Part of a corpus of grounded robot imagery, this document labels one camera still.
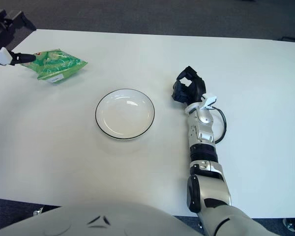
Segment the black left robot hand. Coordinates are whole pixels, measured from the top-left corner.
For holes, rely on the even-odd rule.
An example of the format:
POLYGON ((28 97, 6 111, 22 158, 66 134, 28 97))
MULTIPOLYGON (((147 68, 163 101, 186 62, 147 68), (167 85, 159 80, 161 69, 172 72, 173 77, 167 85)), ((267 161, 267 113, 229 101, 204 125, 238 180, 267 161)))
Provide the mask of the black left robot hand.
POLYGON ((6 46, 14 39, 16 29, 23 27, 32 31, 36 30, 23 11, 13 10, 7 13, 4 9, 0 9, 0 66, 28 63, 36 59, 34 55, 14 53, 6 49, 6 46))

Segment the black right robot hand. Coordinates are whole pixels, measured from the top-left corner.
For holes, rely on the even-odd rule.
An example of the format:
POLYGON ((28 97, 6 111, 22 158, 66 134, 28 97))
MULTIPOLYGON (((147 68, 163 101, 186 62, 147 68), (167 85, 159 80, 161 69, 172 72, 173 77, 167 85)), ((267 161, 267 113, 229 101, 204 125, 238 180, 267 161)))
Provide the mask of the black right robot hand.
POLYGON ((203 94, 206 93, 204 80, 197 75, 197 72, 191 67, 186 67, 177 77, 173 85, 172 99, 180 103, 190 105, 195 102, 201 102, 203 94), (186 78, 191 83, 185 85, 181 82, 186 78))

